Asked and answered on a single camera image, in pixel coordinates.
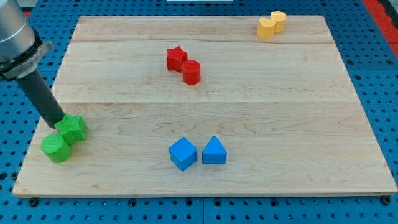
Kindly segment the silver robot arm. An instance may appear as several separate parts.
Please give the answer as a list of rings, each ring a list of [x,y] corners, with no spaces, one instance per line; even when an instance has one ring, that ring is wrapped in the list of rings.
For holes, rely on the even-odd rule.
[[[32,28],[15,0],[1,0],[1,77],[16,81],[50,128],[65,116],[38,71],[41,59],[53,49]]]

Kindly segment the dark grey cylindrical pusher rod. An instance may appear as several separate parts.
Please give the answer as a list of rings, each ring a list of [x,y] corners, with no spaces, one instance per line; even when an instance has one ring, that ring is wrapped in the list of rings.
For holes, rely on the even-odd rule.
[[[55,129],[55,124],[63,119],[65,113],[40,72],[34,70],[16,78],[16,82],[47,125]]]

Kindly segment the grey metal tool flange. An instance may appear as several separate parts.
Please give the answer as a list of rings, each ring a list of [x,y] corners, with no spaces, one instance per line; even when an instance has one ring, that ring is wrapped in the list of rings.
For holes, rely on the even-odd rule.
[[[7,81],[12,81],[28,75],[37,68],[41,59],[53,48],[51,41],[44,42],[40,37],[37,37],[33,46],[27,52],[13,60],[1,63],[1,77]]]

